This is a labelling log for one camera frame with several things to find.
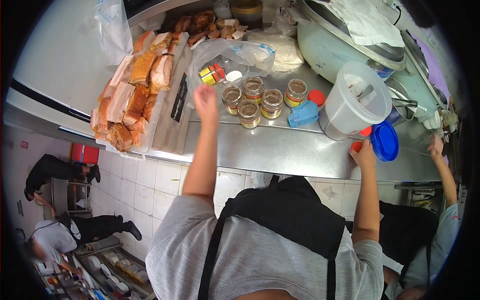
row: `stainless steel counter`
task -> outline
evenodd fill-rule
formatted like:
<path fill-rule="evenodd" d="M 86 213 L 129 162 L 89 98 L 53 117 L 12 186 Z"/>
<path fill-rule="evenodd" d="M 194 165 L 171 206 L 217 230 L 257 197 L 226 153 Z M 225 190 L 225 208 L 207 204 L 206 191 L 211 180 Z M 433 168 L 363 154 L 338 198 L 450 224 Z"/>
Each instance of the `stainless steel counter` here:
<path fill-rule="evenodd" d="M 318 89 L 328 96 L 332 84 L 304 64 L 295 72 L 273 73 L 264 78 L 265 88 L 285 91 L 292 78 L 302 79 L 308 90 Z M 290 109 L 284 106 L 280 117 L 268 120 L 262 117 L 260 125 L 252 130 L 240 125 L 237 116 L 219 107 L 218 131 L 219 167 L 238 168 L 279 174 L 309 177 L 360 179 L 360 170 L 349 157 L 348 149 L 355 139 L 334 141 L 326 136 L 318 122 L 290 128 Z M 200 119 L 194 111 L 188 127 L 183 155 L 150 151 L 151 158 L 178 163 L 191 163 Z M 398 157 L 393 162 L 377 160 L 377 179 L 382 181 L 438 181 L 439 174 L 426 149 L 430 133 L 417 121 L 404 122 L 395 127 L 400 141 Z"/>

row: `white towel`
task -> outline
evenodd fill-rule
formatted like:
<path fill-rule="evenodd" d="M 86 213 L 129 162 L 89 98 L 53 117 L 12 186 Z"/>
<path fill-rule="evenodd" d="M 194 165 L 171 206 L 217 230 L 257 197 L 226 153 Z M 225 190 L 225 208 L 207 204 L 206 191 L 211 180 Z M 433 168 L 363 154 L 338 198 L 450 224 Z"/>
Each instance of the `white towel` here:
<path fill-rule="evenodd" d="M 394 47 L 405 46 L 400 31 L 368 0 L 330 0 L 330 3 L 314 1 L 324 5 L 347 25 L 348 32 L 357 45 L 386 43 Z"/>

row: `rice cooker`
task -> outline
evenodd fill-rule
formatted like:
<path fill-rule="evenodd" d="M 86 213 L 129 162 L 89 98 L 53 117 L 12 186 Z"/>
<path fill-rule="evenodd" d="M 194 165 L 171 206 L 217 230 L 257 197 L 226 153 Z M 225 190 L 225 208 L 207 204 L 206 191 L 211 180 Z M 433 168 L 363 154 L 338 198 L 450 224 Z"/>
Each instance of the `rice cooker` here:
<path fill-rule="evenodd" d="M 403 47 L 385 43 L 361 46 L 353 43 L 347 26 L 322 4 L 298 0 L 299 6 L 291 13 L 298 25 L 298 44 L 312 69 L 331 83 L 335 83 L 340 68 L 351 60 L 374 69 L 385 81 L 394 71 L 405 69 Z"/>

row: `white tiled floor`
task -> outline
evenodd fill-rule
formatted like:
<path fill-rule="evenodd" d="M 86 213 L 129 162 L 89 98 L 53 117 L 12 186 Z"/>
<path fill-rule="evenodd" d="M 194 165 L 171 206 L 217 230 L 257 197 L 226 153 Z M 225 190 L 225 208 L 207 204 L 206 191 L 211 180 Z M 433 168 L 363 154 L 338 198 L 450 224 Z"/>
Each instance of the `white tiled floor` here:
<path fill-rule="evenodd" d="M 139 162 L 105 150 L 100 150 L 98 166 L 101 182 L 94 180 L 92 187 L 92 214 L 122 215 L 125 222 L 135 222 L 144 236 L 142 241 L 127 232 L 118 236 L 126 251 L 143 260 L 165 213 L 175 196 L 181 194 L 189 167 L 155 160 Z M 215 214 L 219 216 L 228 198 L 234 198 L 252 185 L 250 171 L 230 168 L 217 171 L 214 204 Z M 315 177 L 307 180 L 323 204 L 346 219 L 353 219 L 360 180 Z M 400 192 L 394 189 L 394 183 L 378 182 L 382 201 L 399 204 Z"/>

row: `person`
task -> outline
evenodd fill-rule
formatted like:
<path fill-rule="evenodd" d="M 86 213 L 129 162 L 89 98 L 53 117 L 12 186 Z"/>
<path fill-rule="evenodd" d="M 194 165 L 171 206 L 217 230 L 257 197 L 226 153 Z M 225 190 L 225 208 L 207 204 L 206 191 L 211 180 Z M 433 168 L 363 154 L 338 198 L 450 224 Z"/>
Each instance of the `person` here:
<path fill-rule="evenodd" d="M 443 147 L 442 139 L 434 134 L 428 150 L 440 173 L 445 195 L 445 209 L 440 214 L 439 220 L 436 221 L 433 239 L 430 238 L 427 246 L 419 248 L 411 263 L 407 265 L 406 272 L 402 270 L 404 278 L 402 278 L 402 274 L 399 275 L 384 266 L 384 279 L 385 283 L 388 284 L 385 295 L 390 300 L 420 299 L 426 292 L 429 283 L 440 272 L 455 242 L 459 227 L 456 184 L 448 164 L 442 156 Z M 424 214 L 430 213 L 424 208 L 418 209 L 425 211 Z"/>
<path fill-rule="evenodd" d="M 228 199 L 216 218 L 217 98 L 193 93 L 201 131 L 182 188 L 156 231 L 145 265 L 159 299 L 378 299 L 383 291 L 378 243 L 375 155 L 368 140 L 350 155 L 361 188 L 350 237 L 345 220 L 304 177 Z"/>
<path fill-rule="evenodd" d="M 115 232 L 124 231 L 131 233 L 137 240 L 142 239 L 135 224 L 132 221 L 123 222 L 122 216 L 82 218 L 70 217 L 64 213 L 56 220 L 38 222 L 25 243 L 25 250 L 34 262 L 51 260 L 64 269 L 81 275 L 82 271 L 63 259 L 62 254 L 75 250 L 81 244 L 103 240 Z"/>
<path fill-rule="evenodd" d="M 26 180 L 24 189 L 25 198 L 28 201 L 33 199 L 39 200 L 43 205 L 50 209 L 52 217 L 55 217 L 55 210 L 52 204 L 45 200 L 38 191 L 42 185 L 51 180 L 52 177 L 65 180 L 73 180 L 80 175 L 85 175 L 87 182 L 91 183 L 93 178 L 100 182 L 100 170 L 98 165 L 92 167 L 83 166 L 81 164 L 70 165 L 53 155 L 45 154 L 37 161 Z"/>

